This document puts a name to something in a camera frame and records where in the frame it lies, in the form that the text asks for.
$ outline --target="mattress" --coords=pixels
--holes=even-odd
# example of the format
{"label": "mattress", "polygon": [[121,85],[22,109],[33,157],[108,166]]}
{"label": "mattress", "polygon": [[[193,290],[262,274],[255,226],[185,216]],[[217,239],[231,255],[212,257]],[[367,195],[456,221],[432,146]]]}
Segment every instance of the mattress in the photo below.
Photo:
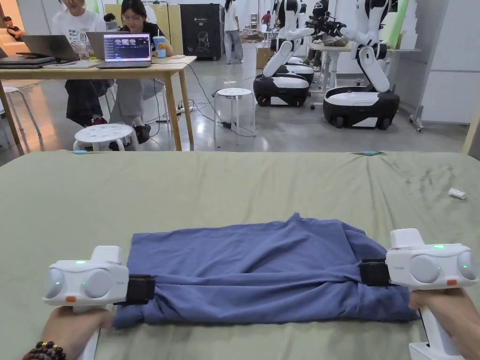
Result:
{"label": "mattress", "polygon": [[[59,259],[97,245],[128,256],[132,235],[303,217],[339,219],[385,247],[396,228],[462,242],[480,257],[480,162],[462,154],[33,153],[0,168],[5,359],[37,341],[52,308],[43,282]],[[466,200],[449,197],[455,187]],[[480,305],[480,287],[468,289]],[[421,322],[141,325],[102,331],[96,359],[409,359]]]}

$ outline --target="laptop screen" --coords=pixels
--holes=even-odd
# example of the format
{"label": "laptop screen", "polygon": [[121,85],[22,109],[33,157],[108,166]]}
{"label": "laptop screen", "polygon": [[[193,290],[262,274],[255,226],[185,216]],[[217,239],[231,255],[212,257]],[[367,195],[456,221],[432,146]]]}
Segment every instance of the laptop screen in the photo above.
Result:
{"label": "laptop screen", "polygon": [[149,34],[103,35],[105,61],[151,61]]}

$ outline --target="glasses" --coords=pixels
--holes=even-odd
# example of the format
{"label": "glasses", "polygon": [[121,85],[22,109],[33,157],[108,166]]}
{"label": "glasses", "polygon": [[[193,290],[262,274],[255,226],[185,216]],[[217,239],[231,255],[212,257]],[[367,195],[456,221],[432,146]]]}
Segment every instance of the glasses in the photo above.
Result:
{"label": "glasses", "polygon": [[124,23],[129,23],[129,22],[132,22],[132,23],[140,23],[142,22],[144,19],[143,17],[141,16],[132,16],[132,17],[129,17],[129,16],[126,16],[126,15],[123,15],[121,17],[121,19],[123,20]]}

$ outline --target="black cabinet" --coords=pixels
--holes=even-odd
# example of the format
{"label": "black cabinet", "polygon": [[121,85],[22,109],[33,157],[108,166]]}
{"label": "black cabinet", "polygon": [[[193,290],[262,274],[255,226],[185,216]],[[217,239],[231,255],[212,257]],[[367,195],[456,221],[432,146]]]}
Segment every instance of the black cabinet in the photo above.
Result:
{"label": "black cabinet", "polygon": [[183,54],[218,60],[224,51],[223,6],[219,4],[180,5]]}

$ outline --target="black shirt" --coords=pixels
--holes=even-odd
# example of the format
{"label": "black shirt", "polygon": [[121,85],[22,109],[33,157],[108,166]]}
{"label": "black shirt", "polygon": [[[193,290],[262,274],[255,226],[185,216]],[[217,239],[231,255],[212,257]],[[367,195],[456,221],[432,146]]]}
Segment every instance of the black shirt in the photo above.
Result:
{"label": "black shirt", "polygon": [[[130,32],[130,29],[128,28],[127,25],[125,25],[120,31],[128,31]],[[144,34],[150,34],[150,42],[152,43],[152,51],[155,51],[155,45],[153,43],[153,37],[158,36],[158,32],[160,32],[160,36],[165,36],[164,33],[162,33],[162,30],[158,27],[157,24],[154,23],[148,23],[144,22],[144,28],[142,30],[142,33]]]}
{"label": "black shirt", "polygon": [[[7,30],[19,31],[20,29],[19,29],[18,26],[7,26]],[[20,37],[15,37],[14,34],[10,34],[10,36],[13,36],[13,38],[17,41],[22,41],[22,39],[20,39]]]}

